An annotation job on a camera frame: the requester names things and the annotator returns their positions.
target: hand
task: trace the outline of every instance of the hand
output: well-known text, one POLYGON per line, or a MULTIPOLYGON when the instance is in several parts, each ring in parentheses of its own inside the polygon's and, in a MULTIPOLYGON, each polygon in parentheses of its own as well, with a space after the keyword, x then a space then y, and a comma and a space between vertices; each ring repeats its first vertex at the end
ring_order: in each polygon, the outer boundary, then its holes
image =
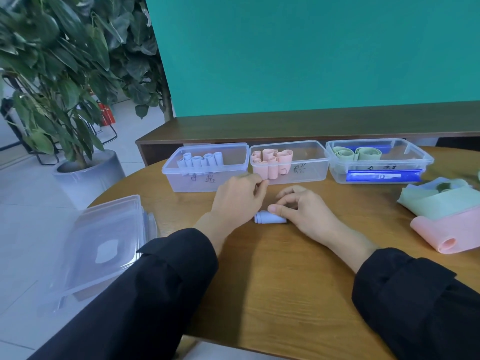
POLYGON ((302 186, 285 188, 268 211, 293 222, 298 229, 333 251, 355 273, 379 247, 342 223, 318 194, 302 186))
POLYGON ((290 220, 301 232, 323 245, 329 246, 339 231, 348 228, 318 194, 307 188, 287 187, 276 198, 277 203, 268 206, 268 211, 290 220))
POLYGON ((194 226, 210 239, 217 255, 225 238, 260 210, 267 187, 268 181, 262 181, 260 175, 244 174, 231 177, 218 188, 212 211, 203 215, 194 226))

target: clear plastic box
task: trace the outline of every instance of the clear plastic box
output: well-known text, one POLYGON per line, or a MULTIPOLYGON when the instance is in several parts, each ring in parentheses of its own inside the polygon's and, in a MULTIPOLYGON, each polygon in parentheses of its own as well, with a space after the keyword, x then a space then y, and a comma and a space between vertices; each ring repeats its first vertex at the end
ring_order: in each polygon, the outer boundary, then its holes
POLYGON ((420 182, 427 165, 434 159, 415 144, 402 138, 370 138, 332 140, 326 144, 331 157, 330 173, 337 183, 400 184, 420 182), (344 147, 355 151, 360 147, 381 151, 380 160, 341 161, 333 151, 344 147))
POLYGON ((56 250, 57 260, 41 284, 40 313, 52 314, 69 302, 85 306, 76 303, 98 295, 156 236, 155 219, 144 212, 139 195, 87 208, 56 250))
POLYGON ((245 142, 231 144, 191 145, 178 148, 163 165, 173 192, 216 192, 230 177, 248 170, 248 145, 245 142), (224 165, 179 168, 183 154, 203 157, 221 152, 224 165))
MULTIPOLYGON (((253 145, 249 150, 250 164, 252 167, 260 167, 254 163, 252 153, 264 149, 274 149, 279 152, 291 150, 293 158, 290 170, 285 175, 278 175, 276 179, 270 179, 270 184, 291 184, 299 182, 323 181, 327 177, 329 156, 325 148, 316 140, 280 142, 275 144, 253 145)), ((281 166, 283 163, 269 163, 268 166, 281 166)))

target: wooden table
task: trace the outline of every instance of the wooden table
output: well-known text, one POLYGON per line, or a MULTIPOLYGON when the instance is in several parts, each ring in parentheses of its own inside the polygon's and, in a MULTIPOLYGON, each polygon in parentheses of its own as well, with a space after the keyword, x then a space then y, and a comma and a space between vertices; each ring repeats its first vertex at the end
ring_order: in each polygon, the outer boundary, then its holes
MULTIPOLYGON (((480 152, 425 148, 434 158, 423 175, 463 178, 479 188, 480 152)), ((129 175, 93 204, 140 194, 160 236, 192 226, 210 210, 214 193, 174 193, 163 162, 129 175)), ((382 247, 426 257, 480 291, 480 249, 443 255, 411 228, 414 215, 396 203, 405 185, 341 185, 331 175, 304 183, 339 218, 382 247)), ((263 208, 284 185, 272 185, 263 208)), ((226 240, 220 269, 195 313, 188 335, 221 345, 294 359, 392 359, 351 302, 354 275, 325 247, 291 224, 246 223, 226 240)))
POLYGON ((179 117, 136 140, 146 166, 184 143, 480 136, 480 101, 179 117))

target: finger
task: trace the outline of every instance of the finger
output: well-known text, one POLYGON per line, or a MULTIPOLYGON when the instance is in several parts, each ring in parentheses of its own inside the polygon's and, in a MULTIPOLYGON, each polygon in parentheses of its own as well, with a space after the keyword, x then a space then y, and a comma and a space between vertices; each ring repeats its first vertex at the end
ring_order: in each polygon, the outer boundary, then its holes
POLYGON ((299 212, 297 210, 293 210, 291 208, 279 205, 279 204, 271 204, 267 208, 268 212, 271 214, 286 218, 287 220, 290 220, 294 224, 297 223, 297 218, 299 215, 299 212))
POLYGON ((300 199, 301 194, 300 193, 290 193, 287 194, 286 196, 283 196, 280 198, 276 204, 277 205, 282 205, 285 206, 287 204, 297 204, 299 199, 300 199))
POLYGON ((305 187, 302 187, 302 186, 299 186, 298 184, 296 184, 295 186, 290 186, 290 187, 287 187, 287 188, 284 188, 282 189, 277 195, 276 195, 276 199, 280 199, 282 198, 283 196, 287 195, 287 194, 290 194, 290 193, 300 193, 300 192, 303 192, 303 191, 306 191, 307 188, 305 187))
POLYGON ((262 177, 258 173, 249 174, 245 178, 251 182, 252 186, 256 186, 258 183, 263 181, 262 177))
POLYGON ((256 200, 259 200, 260 202, 264 201, 265 195, 267 194, 268 183, 268 179, 260 183, 260 186, 258 186, 257 192, 255 193, 256 200))

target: round table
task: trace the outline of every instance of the round table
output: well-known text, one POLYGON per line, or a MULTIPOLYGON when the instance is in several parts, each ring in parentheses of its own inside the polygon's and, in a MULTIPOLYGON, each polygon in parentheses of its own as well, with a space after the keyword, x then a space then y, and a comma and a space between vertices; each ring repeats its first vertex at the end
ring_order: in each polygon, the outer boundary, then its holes
MULTIPOLYGON (((435 163, 423 180, 463 178, 479 188, 480 152, 426 147, 435 163)), ((161 169, 165 161, 129 175, 92 205, 139 194, 156 218, 159 236, 191 227, 209 211, 214 192, 174 193, 161 169)), ((343 222, 381 247, 426 257, 480 291, 480 249, 436 252, 410 227, 415 217, 396 201, 405 185, 303 183, 343 222)), ((271 185, 262 209, 285 185, 271 185)), ((294 359, 393 359, 351 301, 354 274, 330 250, 292 223, 250 221, 226 240, 219 271, 196 311, 187 335, 221 345, 294 359)))

